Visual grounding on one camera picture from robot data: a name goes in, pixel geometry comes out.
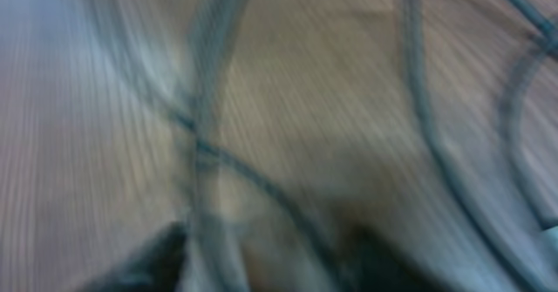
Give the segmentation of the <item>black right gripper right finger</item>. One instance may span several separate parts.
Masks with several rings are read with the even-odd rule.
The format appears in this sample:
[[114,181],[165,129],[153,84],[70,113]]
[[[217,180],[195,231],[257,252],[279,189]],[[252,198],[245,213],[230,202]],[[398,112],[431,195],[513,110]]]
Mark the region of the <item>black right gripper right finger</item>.
[[359,227],[350,234],[345,291],[434,292],[436,283],[415,269],[385,238]]

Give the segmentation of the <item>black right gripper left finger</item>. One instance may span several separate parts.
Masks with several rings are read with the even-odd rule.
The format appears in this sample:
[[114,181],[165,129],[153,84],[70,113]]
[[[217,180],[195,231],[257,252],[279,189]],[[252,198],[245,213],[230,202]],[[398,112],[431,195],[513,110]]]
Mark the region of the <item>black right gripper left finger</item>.
[[123,263],[88,282],[83,292],[175,292],[187,265],[188,234],[174,222],[132,253]]

